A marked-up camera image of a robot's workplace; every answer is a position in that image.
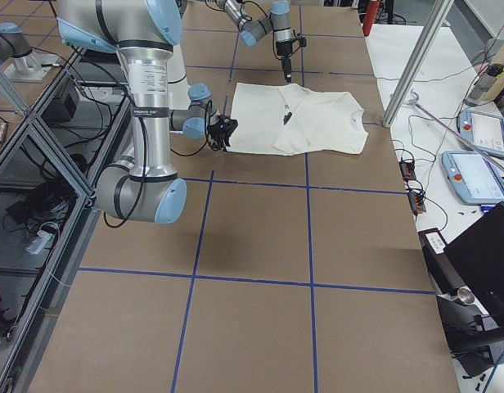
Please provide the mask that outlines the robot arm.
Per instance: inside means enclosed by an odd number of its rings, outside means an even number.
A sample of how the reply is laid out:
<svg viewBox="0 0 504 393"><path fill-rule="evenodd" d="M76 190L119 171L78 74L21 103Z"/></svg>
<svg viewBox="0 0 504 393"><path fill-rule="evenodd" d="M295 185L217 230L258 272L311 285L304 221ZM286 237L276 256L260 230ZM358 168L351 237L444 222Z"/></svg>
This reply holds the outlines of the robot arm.
<svg viewBox="0 0 504 393"><path fill-rule="evenodd" d="M172 224L187 199L170 155L170 131L202 137L225 150L237 127L212 103L204 84L187 91L186 109L169 106L168 63L182 41L182 19L175 1L61 1L58 28L69 44L114 53L127 86L133 142L97 181L97 205L120 219Z"/></svg>
<svg viewBox="0 0 504 393"><path fill-rule="evenodd" d="M256 6L263 14L258 19L245 11L245 5ZM275 1L269 11L265 11L255 1L205 1L213 11L224 12L237 27L239 36L247 47L253 47L262 38L272 35L272 50L281 63L284 80L292 82L292 62L294 53L306 45L305 38L291 27L290 4Z"/></svg>

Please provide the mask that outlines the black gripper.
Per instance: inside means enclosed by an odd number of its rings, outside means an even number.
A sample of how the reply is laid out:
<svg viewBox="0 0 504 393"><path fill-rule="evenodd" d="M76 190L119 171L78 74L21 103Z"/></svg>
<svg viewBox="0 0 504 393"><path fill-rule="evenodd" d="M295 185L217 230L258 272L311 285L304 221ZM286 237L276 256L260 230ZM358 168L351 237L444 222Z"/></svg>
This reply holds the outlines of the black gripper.
<svg viewBox="0 0 504 393"><path fill-rule="evenodd" d="M227 151L230 147L230 137L238 126L238 121L226 115L220 115L215 124L208 127L211 138L209 146L213 151L219 150L219 143L222 151Z"/></svg>
<svg viewBox="0 0 504 393"><path fill-rule="evenodd" d="M290 58L293 53L293 45L293 39L274 42L275 57L281 61L281 68L286 82L292 81L292 64Z"/></svg>

